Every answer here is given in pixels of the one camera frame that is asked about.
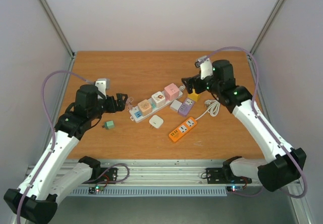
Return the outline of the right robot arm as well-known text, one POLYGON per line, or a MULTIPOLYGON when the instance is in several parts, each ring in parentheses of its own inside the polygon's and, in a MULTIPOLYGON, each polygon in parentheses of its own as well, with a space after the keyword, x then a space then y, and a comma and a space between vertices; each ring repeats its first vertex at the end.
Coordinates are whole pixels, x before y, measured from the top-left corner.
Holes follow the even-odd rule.
POLYGON ((239 177, 260 181, 274 192, 302 177, 306 153, 295 149, 273 128, 257 106, 249 90, 236 84, 232 64, 228 60, 211 62, 201 57, 195 62, 199 74, 182 78, 189 93, 208 91, 237 118, 260 147, 263 161, 232 157, 223 163, 223 177, 233 182, 239 177))

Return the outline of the pink cube socket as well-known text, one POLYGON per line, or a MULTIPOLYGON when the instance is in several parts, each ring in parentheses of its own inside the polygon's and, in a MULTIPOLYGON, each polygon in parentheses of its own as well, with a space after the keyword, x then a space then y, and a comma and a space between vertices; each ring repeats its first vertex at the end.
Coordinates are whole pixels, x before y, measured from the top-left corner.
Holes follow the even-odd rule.
POLYGON ((169 101, 175 100, 179 96, 179 91, 179 88, 174 83, 164 88, 165 97, 169 101))

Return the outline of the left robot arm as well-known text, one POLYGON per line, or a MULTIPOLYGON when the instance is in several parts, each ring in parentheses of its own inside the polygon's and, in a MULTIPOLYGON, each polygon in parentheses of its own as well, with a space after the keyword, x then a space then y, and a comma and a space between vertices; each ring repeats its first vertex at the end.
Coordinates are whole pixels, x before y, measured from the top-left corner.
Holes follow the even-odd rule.
POLYGON ((118 93, 107 96, 95 85, 82 85, 76 98, 61 115, 54 127, 53 137, 38 163, 17 189, 8 189, 4 201, 17 216, 33 223, 49 223, 58 205, 73 189, 83 183, 95 183, 104 174, 100 161, 84 156, 76 166, 56 179, 67 156, 85 132, 93 128, 105 113, 123 111, 128 96, 118 93))

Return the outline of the white cube socket adapter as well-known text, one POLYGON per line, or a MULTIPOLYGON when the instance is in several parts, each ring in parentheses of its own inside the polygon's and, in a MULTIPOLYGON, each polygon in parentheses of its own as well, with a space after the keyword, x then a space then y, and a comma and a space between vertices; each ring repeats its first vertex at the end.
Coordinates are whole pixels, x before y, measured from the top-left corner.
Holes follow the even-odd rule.
POLYGON ((161 106, 165 105, 166 103, 166 98, 165 96, 162 94, 161 91, 158 91, 156 93, 154 93, 152 96, 151 96, 151 100, 152 100, 152 105, 155 107, 155 108, 160 108, 161 106))

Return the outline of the white square charger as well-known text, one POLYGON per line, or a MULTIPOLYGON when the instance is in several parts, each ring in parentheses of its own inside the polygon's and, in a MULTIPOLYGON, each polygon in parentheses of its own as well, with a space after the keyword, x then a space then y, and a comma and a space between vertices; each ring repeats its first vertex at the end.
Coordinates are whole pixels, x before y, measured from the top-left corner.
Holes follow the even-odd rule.
POLYGON ((178 112, 179 108, 181 107, 182 102, 178 101, 178 100, 174 100, 171 104, 170 104, 170 109, 178 112))

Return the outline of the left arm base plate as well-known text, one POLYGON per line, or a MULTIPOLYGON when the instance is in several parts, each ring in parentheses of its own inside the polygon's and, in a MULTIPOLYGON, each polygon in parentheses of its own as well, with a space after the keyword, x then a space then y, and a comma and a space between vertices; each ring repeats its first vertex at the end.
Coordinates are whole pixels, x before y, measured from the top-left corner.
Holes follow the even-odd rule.
POLYGON ((97 184, 100 182, 114 183, 117 180, 118 169, 116 167, 110 168, 101 167, 100 169, 94 169, 89 180, 85 181, 86 184, 97 184))

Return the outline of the beige cube socket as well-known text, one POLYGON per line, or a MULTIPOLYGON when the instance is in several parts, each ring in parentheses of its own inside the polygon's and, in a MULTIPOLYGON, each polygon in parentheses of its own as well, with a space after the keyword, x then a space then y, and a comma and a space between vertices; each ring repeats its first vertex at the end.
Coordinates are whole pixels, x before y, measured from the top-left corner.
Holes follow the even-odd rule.
POLYGON ((143 116, 146 116, 152 112, 152 106, 147 99, 139 102, 137 106, 143 116))

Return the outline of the white charger with pink cable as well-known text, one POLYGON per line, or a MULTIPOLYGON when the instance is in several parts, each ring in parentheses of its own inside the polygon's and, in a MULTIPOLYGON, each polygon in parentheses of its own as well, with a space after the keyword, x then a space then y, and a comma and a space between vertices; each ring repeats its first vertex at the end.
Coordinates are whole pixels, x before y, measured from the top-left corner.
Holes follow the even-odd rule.
POLYGON ((126 110, 127 111, 130 111, 130 110, 132 110, 132 108, 134 107, 133 105, 132 105, 132 102, 133 102, 133 97, 128 97, 127 98, 127 101, 126 101, 126 110))

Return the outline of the white power strip pastel sockets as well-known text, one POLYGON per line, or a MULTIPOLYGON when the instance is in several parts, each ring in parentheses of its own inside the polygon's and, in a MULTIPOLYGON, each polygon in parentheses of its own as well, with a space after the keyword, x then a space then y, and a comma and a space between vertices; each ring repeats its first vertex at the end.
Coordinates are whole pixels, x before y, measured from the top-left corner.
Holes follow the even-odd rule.
POLYGON ((165 95, 165 91, 159 91, 157 93, 155 93, 152 96, 159 96, 159 95, 163 95, 165 98, 165 102, 164 104, 162 104, 161 106, 157 107, 155 105, 155 100, 153 97, 149 98, 149 99, 145 99, 143 101, 141 101, 140 103, 138 103, 135 107, 131 108, 129 110, 129 114, 130 114, 130 120, 135 122, 135 123, 139 123, 153 115, 155 115, 159 110, 165 108, 166 106, 170 105, 174 100, 177 100, 179 98, 181 98, 183 96, 183 92, 179 91, 179 95, 173 99, 173 100, 168 100, 166 98, 165 95))

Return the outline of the yellow cube socket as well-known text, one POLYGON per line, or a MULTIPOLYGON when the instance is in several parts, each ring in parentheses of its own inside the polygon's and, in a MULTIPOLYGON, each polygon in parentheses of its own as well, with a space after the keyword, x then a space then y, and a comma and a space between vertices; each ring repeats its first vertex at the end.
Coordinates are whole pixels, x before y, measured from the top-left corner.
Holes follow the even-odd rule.
POLYGON ((189 93, 187 97, 194 102, 198 102, 200 100, 201 95, 196 93, 195 90, 192 89, 192 92, 189 93))

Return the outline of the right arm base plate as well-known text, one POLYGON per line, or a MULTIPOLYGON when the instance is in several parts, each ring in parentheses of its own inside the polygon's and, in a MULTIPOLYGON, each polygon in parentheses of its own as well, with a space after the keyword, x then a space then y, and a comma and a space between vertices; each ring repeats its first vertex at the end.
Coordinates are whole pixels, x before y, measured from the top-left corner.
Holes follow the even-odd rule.
POLYGON ((223 167, 208 167, 200 175, 208 184, 251 184, 252 179, 234 176, 223 167))

